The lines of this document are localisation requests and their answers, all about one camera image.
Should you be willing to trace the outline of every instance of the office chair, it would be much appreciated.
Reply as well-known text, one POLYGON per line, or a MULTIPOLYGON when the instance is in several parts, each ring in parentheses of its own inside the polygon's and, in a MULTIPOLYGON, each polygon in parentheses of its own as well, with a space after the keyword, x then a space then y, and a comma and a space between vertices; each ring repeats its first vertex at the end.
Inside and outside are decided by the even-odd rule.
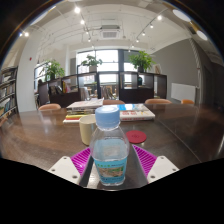
POLYGON ((43 105, 41 106, 38 110, 59 110, 61 109, 61 106, 57 103, 50 103, 50 104, 47 104, 47 105, 43 105))
POLYGON ((148 99, 145 101, 145 104, 169 104, 172 103, 166 99, 148 99))
POLYGON ((194 101, 188 100, 188 99, 183 99, 183 100, 181 100, 181 104, 194 104, 194 101))
POLYGON ((121 100, 104 100, 103 105, 117 105, 117 104, 125 104, 125 102, 121 100))

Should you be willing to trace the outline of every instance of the wooden table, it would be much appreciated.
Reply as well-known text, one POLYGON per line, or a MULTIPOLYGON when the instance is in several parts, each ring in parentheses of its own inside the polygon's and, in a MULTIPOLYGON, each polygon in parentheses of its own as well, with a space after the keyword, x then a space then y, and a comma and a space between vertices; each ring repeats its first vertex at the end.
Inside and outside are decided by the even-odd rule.
MULTIPOLYGON (((122 122, 126 133, 143 131, 145 142, 137 144, 155 156, 166 156, 179 169, 224 157, 224 118, 215 109, 190 105, 147 105, 156 115, 154 121, 122 122)), ((72 156, 85 146, 79 125, 63 125, 66 110, 32 111, 15 114, 0 129, 2 158, 48 170, 62 156, 72 156)), ((130 189, 147 184, 130 144, 126 179, 118 187, 105 187, 99 182, 95 165, 80 183, 93 189, 130 189)))

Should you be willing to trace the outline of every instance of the shelf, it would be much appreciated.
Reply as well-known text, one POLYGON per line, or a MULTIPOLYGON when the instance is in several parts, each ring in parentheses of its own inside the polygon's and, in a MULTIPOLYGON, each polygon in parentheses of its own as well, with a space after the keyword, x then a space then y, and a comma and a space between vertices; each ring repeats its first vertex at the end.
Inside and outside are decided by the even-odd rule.
POLYGON ((17 106, 11 108, 10 110, 8 110, 8 111, 5 112, 4 114, 2 114, 2 115, 0 116, 0 119, 1 119, 5 114, 7 114, 9 111, 12 111, 12 110, 14 110, 14 109, 16 109, 16 108, 17 108, 17 106))
POLYGON ((10 93, 9 95, 4 96, 3 98, 0 99, 0 103, 12 95, 15 95, 15 93, 10 93))
POLYGON ((13 82, 13 81, 16 81, 16 79, 11 79, 11 80, 9 80, 9 81, 6 81, 6 82, 1 83, 1 84, 0 84, 0 88, 1 88, 2 86, 5 86, 6 84, 9 84, 10 82, 13 82))

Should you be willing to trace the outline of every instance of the ceiling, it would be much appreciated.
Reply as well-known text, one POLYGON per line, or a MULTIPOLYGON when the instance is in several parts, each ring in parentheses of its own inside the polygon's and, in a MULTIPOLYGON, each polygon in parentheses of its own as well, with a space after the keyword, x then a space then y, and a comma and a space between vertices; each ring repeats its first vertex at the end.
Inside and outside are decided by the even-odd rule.
MULTIPOLYGON (((172 43, 193 38, 206 52, 212 62, 223 65, 222 59, 210 40, 204 41, 191 32, 189 23, 176 17, 160 0, 66 0, 58 3, 54 9, 40 15, 39 21, 33 21, 26 32, 41 32, 42 39, 38 48, 37 58, 43 58, 69 46, 70 52, 102 48, 146 50, 154 53, 172 43), (85 25, 80 24, 80 14, 74 13, 75 4, 81 8, 85 25), (160 12, 163 19, 156 17, 160 12), (147 26, 152 21, 153 29, 147 26), (119 27, 117 39, 103 39, 102 27, 116 25, 119 27)), ((19 37, 11 48, 5 65, 16 59, 19 49, 23 48, 27 37, 19 37)))

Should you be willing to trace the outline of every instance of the white mug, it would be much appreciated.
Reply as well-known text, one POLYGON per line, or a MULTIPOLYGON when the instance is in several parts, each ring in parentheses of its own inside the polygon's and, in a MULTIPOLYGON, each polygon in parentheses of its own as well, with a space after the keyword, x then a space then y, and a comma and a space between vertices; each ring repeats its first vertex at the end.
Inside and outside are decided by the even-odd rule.
POLYGON ((93 132, 96 130, 95 114, 81 117, 79 119, 79 127, 80 127, 80 134, 81 134, 82 142, 85 145, 89 145, 91 136, 92 136, 93 132))

